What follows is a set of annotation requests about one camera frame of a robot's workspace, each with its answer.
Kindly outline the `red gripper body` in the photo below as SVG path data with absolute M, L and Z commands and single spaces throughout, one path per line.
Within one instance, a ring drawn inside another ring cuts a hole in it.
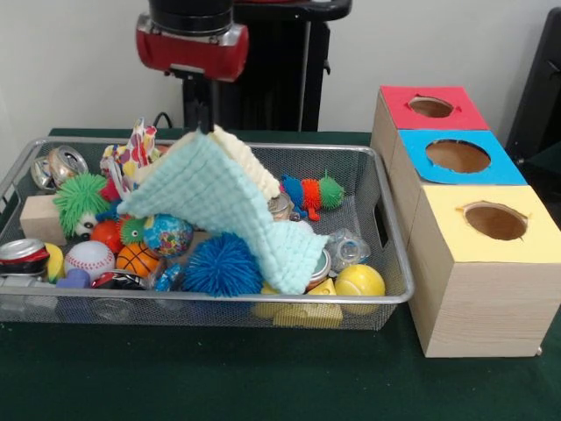
M 216 43 L 137 30 L 136 45 L 141 62 L 148 68 L 198 73 L 207 79 L 233 82 L 245 68 L 249 31 L 232 29 L 219 36 Z

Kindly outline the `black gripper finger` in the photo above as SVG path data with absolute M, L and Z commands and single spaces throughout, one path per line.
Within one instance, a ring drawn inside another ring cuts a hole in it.
M 183 120 L 185 127 L 197 127 L 199 125 L 196 87 L 197 80 L 194 77 L 189 77 L 182 83 Z
M 206 80 L 203 83 L 203 100 L 202 100 L 202 131 L 213 132 L 215 130 L 217 116 L 217 81 Z

